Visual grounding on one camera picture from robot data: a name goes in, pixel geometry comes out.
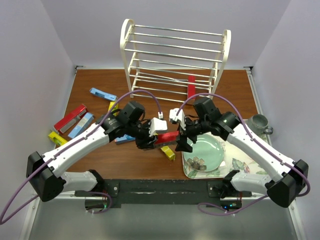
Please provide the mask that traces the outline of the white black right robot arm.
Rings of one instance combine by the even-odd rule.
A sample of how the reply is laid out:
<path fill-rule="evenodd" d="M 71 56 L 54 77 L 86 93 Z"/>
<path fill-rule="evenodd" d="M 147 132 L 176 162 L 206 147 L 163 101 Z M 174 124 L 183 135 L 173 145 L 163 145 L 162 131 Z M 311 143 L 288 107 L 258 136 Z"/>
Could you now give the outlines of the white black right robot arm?
<path fill-rule="evenodd" d="M 259 138 L 243 119 L 232 112 L 221 113 L 210 98 L 197 99 L 193 108 L 196 119 L 187 117 L 182 108 L 169 112 L 169 120 L 178 123 L 176 151 L 182 152 L 188 178 L 222 176 L 218 169 L 230 156 L 224 152 L 225 141 L 244 152 L 260 167 L 233 158 L 230 172 L 223 177 L 221 195 L 230 197 L 249 191 L 265 194 L 277 205 L 287 208 L 291 202 L 309 193 L 308 164 L 284 156 Z"/>

